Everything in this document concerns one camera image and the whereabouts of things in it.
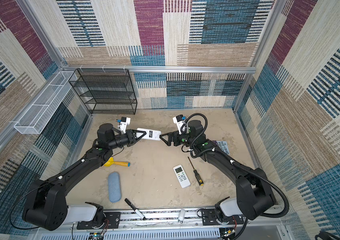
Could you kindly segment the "white remote with red buttons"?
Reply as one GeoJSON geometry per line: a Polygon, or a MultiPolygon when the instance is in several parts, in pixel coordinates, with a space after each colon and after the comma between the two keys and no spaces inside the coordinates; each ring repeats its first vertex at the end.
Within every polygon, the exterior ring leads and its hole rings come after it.
{"type": "Polygon", "coordinates": [[[160,135],[162,134],[161,131],[149,130],[149,129],[143,129],[143,128],[137,128],[137,130],[147,132],[147,134],[142,138],[144,140],[160,141],[160,135]]]}

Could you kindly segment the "black yellow screwdriver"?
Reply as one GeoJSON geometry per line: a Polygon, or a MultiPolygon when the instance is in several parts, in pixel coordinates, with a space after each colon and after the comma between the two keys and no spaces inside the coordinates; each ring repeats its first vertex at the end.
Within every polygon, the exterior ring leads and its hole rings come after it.
{"type": "Polygon", "coordinates": [[[194,165],[193,165],[191,159],[190,159],[189,157],[188,157],[188,159],[189,159],[189,162],[190,162],[190,164],[191,164],[191,166],[192,166],[192,168],[193,168],[193,172],[194,172],[194,174],[195,174],[195,177],[196,177],[196,180],[197,180],[199,186],[203,186],[203,185],[204,185],[204,182],[203,182],[203,180],[202,180],[200,174],[199,174],[198,171],[195,169],[195,167],[194,167],[194,165]]]}

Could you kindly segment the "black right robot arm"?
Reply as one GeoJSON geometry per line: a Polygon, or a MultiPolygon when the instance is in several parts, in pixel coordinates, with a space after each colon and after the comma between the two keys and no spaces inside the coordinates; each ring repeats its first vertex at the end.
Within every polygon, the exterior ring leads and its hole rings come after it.
{"type": "Polygon", "coordinates": [[[181,145],[188,147],[191,158],[201,158],[215,166],[226,175],[236,186],[236,198],[225,198],[215,205],[215,215],[219,222],[227,222],[233,215],[243,215],[249,220],[259,216],[280,218],[280,213],[269,214],[268,210],[276,203],[274,192],[283,192],[268,180],[260,168],[252,169],[227,155],[213,141],[206,137],[208,122],[199,120],[176,120],[178,130],[161,134],[160,139],[168,146],[181,145]]]}

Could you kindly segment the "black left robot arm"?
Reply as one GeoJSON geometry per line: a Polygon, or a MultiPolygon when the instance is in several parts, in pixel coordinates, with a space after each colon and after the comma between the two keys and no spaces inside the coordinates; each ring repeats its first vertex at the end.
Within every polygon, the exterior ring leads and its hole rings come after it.
{"type": "Polygon", "coordinates": [[[90,202],[84,206],[69,206],[66,196],[87,175],[110,160],[114,149],[133,146],[146,134],[140,130],[122,133],[110,123],[100,125],[97,139],[83,157],[61,173],[31,184],[22,219],[49,231],[70,222],[85,222],[101,227],[106,220],[103,206],[90,202]]]}

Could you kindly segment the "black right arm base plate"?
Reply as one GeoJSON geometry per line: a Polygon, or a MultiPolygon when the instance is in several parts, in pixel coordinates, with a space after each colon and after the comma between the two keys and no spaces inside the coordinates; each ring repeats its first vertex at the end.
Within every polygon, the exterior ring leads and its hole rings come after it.
{"type": "Polygon", "coordinates": [[[213,225],[243,225],[244,218],[240,215],[225,216],[216,209],[201,208],[197,210],[197,216],[202,219],[204,226],[213,225]]]}

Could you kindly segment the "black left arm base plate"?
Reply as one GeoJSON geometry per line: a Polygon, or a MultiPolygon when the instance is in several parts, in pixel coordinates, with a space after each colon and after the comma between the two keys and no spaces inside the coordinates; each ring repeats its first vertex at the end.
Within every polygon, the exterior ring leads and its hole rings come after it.
{"type": "Polygon", "coordinates": [[[96,215],[92,221],[81,221],[77,224],[77,230],[106,230],[117,229],[120,224],[121,212],[104,212],[96,215]]]}

